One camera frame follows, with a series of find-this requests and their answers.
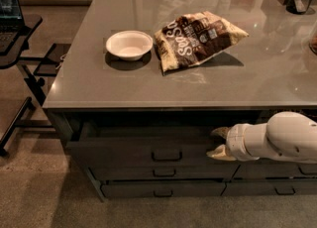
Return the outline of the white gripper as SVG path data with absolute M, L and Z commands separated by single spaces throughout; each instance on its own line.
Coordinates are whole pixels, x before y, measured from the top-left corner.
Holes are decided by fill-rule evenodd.
M 236 124 L 230 127 L 213 129 L 211 136 L 226 139 L 226 145 L 220 145 L 206 155 L 214 160 L 232 162 L 253 161 L 261 158 L 267 151 L 266 124 Z

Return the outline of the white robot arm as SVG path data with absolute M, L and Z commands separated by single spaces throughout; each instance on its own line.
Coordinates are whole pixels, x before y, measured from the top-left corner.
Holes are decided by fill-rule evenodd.
M 226 142 L 206 155 L 219 161 L 317 163 L 317 123 L 296 112 L 279 112 L 266 123 L 217 128 L 213 135 Z

